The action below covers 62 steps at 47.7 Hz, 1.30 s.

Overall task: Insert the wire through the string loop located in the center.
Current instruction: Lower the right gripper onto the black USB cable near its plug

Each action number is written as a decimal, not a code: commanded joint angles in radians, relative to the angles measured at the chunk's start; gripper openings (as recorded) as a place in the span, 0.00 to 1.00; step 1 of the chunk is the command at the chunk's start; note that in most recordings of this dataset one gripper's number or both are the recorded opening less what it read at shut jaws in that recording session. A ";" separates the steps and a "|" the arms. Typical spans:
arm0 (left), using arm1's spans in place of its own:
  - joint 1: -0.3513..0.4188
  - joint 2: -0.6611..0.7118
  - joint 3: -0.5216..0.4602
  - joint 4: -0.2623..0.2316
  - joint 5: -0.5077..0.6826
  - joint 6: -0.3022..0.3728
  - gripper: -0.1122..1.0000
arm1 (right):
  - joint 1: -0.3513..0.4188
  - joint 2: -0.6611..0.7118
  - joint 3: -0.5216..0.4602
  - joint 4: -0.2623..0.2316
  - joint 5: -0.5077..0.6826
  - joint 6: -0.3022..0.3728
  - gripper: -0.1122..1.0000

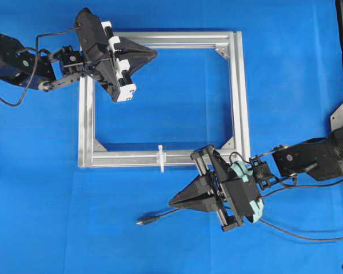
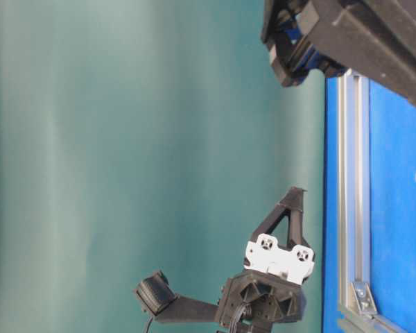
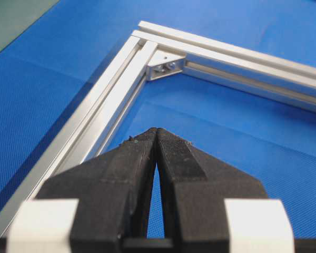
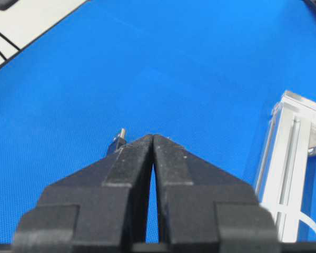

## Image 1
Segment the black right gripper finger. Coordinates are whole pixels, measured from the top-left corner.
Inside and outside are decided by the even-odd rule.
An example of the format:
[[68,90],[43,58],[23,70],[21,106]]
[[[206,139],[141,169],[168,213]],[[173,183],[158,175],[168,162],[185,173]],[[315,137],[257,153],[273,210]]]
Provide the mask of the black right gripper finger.
[[182,201],[171,200],[171,206],[179,209],[190,209],[202,212],[218,211],[222,208],[222,203],[214,196],[205,199],[188,199]]
[[182,191],[169,200],[169,206],[217,206],[214,172],[198,175]]

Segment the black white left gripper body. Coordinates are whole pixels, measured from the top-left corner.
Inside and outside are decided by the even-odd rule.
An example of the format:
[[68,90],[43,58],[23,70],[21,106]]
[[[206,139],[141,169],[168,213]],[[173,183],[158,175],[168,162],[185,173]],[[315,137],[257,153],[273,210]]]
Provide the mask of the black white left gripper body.
[[116,56],[119,36],[107,35],[99,17],[87,7],[75,18],[77,37],[86,61],[86,73],[97,80],[114,102],[131,100],[137,89],[130,77],[128,59]]

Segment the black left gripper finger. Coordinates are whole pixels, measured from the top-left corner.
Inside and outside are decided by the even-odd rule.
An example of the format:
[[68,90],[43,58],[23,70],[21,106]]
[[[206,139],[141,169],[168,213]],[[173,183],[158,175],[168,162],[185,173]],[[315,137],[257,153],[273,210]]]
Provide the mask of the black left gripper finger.
[[131,56],[139,56],[139,57],[156,57],[157,52],[143,46],[141,44],[138,44],[130,39],[127,39],[126,37],[119,37],[121,45],[120,45],[120,51],[121,54],[130,54]]
[[155,58],[155,55],[150,57],[123,57],[123,59],[126,59],[129,63],[129,76],[132,76],[136,71],[141,69],[144,65],[150,63]]

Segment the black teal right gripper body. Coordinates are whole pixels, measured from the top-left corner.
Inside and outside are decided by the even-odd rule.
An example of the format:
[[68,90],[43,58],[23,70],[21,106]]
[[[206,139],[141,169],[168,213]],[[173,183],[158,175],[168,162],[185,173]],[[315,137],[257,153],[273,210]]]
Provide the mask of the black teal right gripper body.
[[222,208],[217,216],[221,229],[226,232],[244,225],[244,218],[255,223],[262,217],[264,201],[254,177],[242,162],[227,164],[212,145],[195,150],[191,154],[199,175],[215,173],[217,200]]

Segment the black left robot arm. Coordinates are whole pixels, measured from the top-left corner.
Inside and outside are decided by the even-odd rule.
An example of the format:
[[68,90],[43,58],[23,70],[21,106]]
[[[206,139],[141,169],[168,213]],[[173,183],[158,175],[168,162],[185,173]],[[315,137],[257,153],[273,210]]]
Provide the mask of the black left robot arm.
[[88,76],[112,101],[131,100],[137,89],[131,76],[157,52],[114,35],[111,23],[102,23],[87,7],[77,14],[71,30],[77,34],[80,50],[24,47],[19,40],[0,34],[0,80],[25,90],[48,92]]

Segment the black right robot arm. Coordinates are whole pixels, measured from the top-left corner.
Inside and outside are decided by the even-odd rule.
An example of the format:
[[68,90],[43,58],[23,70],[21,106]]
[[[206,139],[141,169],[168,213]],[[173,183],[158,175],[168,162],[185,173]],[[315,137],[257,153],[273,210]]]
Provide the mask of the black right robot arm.
[[169,206],[201,212],[216,212],[223,231],[240,227],[247,218],[260,220],[264,201],[260,192],[298,174],[316,181],[343,175],[343,126],[326,138],[313,138],[294,146],[279,146],[270,152],[281,177],[273,175],[257,155],[248,161],[226,162],[212,144],[193,151],[198,176],[169,200]]

